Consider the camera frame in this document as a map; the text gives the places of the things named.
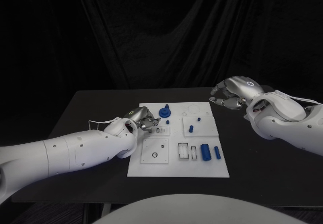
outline blue cylinder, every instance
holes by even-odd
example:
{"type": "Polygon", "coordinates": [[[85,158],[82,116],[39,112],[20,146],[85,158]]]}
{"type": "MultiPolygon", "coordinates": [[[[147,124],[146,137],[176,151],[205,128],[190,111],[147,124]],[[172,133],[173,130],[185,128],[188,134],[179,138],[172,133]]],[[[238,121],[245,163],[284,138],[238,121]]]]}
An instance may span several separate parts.
{"type": "Polygon", "coordinates": [[[219,152],[218,146],[214,148],[214,150],[215,150],[216,159],[221,160],[221,152],[219,152]]]}
{"type": "Polygon", "coordinates": [[[170,116],[170,106],[166,104],[164,108],[160,109],[160,116],[167,118],[170,116]]]}
{"type": "Polygon", "coordinates": [[[212,159],[211,157],[211,149],[208,144],[201,145],[201,152],[202,152],[202,158],[205,161],[209,161],[212,159]]]}

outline gray table surface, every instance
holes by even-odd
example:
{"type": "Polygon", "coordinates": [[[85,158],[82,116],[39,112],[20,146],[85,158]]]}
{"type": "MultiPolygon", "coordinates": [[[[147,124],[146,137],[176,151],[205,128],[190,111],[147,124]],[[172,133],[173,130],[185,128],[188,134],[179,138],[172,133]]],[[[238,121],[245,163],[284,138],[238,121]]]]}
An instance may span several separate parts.
{"type": "MultiPolygon", "coordinates": [[[[121,117],[139,103],[203,102],[209,92],[211,87],[79,91],[49,138],[88,130],[88,120],[121,117]]],[[[12,200],[133,203],[160,195],[209,194],[264,206],[322,207],[323,157],[280,139],[263,139],[242,118],[245,109],[232,111],[214,104],[211,107],[231,178],[127,177],[130,158],[115,157],[89,169],[30,184],[12,200]]]]}

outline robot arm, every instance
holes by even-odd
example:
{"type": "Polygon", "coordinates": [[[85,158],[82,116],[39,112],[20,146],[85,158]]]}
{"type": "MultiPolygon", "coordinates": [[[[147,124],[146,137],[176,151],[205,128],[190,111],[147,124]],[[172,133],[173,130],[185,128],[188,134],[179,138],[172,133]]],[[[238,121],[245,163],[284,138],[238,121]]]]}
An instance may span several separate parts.
{"type": "Polygon", "coordinates": [[[58,138],[0,147],[0,204],[26,185],[53,175],[126,158],[137,148],[139,128],[159,124],[147,107],[115,118],[104,131],[88,130],[58,138]]]}
{"type": "Polygon", "coordinates": [[[280,138],[297,148],[323,155],[322,104],[291,97],[280,91],[264,93],[261,86],[247,77],[225,79],[211,94],[214,95],[219,89],[229,99],[211,97],[211,101],[234,110],[247,105],[244,118],[251,122],[252,129],[263,138],[268,140],[280,138]],[[293,98],[317,105],[303,108],[293,98]]]}

